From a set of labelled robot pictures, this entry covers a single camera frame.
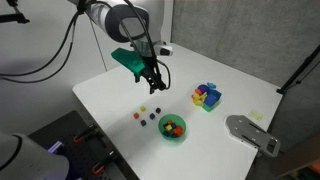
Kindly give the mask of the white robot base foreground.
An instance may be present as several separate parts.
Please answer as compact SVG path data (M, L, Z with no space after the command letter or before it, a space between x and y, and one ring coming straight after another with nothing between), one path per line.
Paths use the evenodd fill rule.
M69 161L28 136L0 132L0 180L66 180Z

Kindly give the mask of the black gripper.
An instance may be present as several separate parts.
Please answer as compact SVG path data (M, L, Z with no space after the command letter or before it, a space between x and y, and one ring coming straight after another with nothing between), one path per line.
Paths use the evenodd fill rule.
M138 83L141 77L144 77L150 86L149 93L153 94L156 89L165 90L166 84L162 80L162 76L156 72L157 62L152 57L142 57L138 59L138 64L143 68L138 74L134 74L135 82Z

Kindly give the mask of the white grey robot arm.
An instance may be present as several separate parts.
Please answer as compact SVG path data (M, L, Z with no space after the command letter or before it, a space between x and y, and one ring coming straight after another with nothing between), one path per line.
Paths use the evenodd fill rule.
M171 85L162 80L159 64L170 73L158 56L171 56L173 49L161 38L164 20L164 0L68 0L85 13L112 40L129 43L132 50L117 48L111 56L135 76L144 77L155 90L167 90Z

